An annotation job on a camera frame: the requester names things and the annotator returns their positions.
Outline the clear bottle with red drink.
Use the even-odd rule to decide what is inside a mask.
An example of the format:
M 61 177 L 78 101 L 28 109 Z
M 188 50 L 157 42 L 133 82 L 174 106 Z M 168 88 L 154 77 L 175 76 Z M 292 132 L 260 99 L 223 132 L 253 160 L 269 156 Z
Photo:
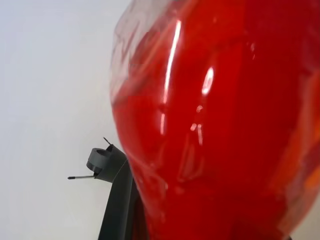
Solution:
M 149 240 L 289 240 L 320 192 L 320 0 L 130 0 L 114 37 Z

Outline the dark grey round cylinder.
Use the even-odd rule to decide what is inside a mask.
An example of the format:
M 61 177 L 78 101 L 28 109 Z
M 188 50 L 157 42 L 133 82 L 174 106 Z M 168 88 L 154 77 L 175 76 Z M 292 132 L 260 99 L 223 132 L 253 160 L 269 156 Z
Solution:
M 93 148 L 88 157 L 86 166 L 95 174 L 99 174 L 109 162 L 111 152 L 107 149 Z

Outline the black pen holder cup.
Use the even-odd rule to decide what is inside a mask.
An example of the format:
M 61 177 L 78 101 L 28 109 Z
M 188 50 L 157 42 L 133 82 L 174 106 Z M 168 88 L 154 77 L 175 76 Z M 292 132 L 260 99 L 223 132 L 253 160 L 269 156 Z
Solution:
M 134 206 L 138 191 L 126 155 L 111 144 L 94 148 L 94 157 L 102 164 L 94 176 L 111 183 L 97 240 L 132 240 Z

